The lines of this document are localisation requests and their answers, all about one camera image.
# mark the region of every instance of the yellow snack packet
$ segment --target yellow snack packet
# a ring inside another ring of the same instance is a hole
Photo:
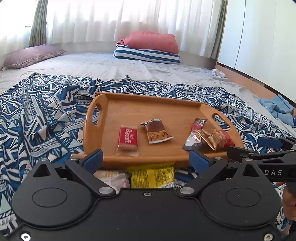
[[[149,164],[129,167],[132,188],[173,188],[175,167],[173,163]]]

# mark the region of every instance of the pillow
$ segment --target pillow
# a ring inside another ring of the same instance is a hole
[[[6,55],[2,70],[23,68],[63,54],[65,50],[51,45],[40,45],[21,49]]]
[[[165,64],[179,64],[180,56],[159,50],[134,49],[124,45],[118,45],[114,51],[115,58],[144,60]]]
[[[159,34],[150,31],[132,32],[125,38],[124,45],[135,49],[157,49],[178,54],[178,44],[173,34]]]

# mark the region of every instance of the red folded blanket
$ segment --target red folded blanket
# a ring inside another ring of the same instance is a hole
[[[158,34],[150,31],[132,32],[125,39],[120,39],[117,45],[125,45],[135,49],[155,49],[178,54],[178,44],[173,34]]]

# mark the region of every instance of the gray curtain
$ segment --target gray curtain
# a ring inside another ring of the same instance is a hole
[[[47,1],[48,0],[38,0],[30,33],[29,46],[46,44]]]
[[[222,1],[221,9],[220,9],[220,18],[218,22],[218,29],[216,34],[216,39],[213,47],[213,51],[211,54],[211,58],[217,59],[221,41],[222,41],[222,35],[223,35],[223,29],[225,24],[225,17],[226,17],[226,8],[227,8],[227,0]]]

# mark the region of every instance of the pink pillow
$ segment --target pink pillow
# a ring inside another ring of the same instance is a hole
[[[2,70],[24,68],[63,54],[65,50],[51,45],[39,45],[7,54]]]
[[[132,32],[124,45],[135,49],[155,49],[178,54],[178,44],[173,34],[158,34],[150,31]]]

